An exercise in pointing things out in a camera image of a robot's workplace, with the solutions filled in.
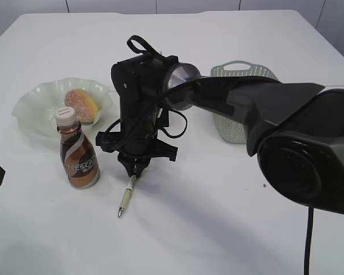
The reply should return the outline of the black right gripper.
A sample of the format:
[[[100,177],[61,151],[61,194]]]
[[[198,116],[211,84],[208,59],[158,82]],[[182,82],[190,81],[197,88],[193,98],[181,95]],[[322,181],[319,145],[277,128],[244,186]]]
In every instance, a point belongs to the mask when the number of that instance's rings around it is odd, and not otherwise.
[[[174,162],[178,148],[158,139],[158,131],[166,136],[176,139],[166,131],[169,127],[168,114],[148,114],[138,120],[138,115],[120,115],[106,131],[98,132],[96,145],[104,152],[117,151],[118,162],[126,169],[127,175],[134,174],[137,179],[150,164],[151,158],[168,158]]]

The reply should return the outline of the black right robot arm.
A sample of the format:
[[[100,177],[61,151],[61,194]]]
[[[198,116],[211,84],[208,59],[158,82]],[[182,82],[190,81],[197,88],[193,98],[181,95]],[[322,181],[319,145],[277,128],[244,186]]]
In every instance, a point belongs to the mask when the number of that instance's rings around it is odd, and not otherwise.
[[[167,157],[175,147],[157,137],[160,109],[196,106],[244,126],[249,156],[269,184],[301,205],[344,214],[344,89],[283,84],[266,77],[202,77],[176,56],[151,54],[118,62],[111,78],[120,97],[120,131],[96,136],[119,153],[127,172],[139,159]]]

